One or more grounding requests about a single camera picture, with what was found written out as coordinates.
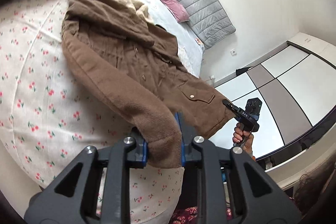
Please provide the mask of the right hand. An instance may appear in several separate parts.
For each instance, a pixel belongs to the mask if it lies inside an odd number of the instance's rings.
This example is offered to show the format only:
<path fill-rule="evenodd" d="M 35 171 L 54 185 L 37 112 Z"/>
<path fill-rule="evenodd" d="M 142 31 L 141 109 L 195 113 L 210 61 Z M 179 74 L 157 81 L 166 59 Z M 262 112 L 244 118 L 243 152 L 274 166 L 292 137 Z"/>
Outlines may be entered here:
<path fill-rule="evenodd" d="M 254 135 L 251 132 L 242 130 L 241 123 L 236 124 L 236 127 L 234 128 L 232 141 L 233 143 L 240 143 L 245 141 L 242 148 L 244 149 L 244 151 L 246 151 L 246 153 L 250 155 L 250 157 L 253 156 L 253 150 L 252 150 L 253 139 Z"/>

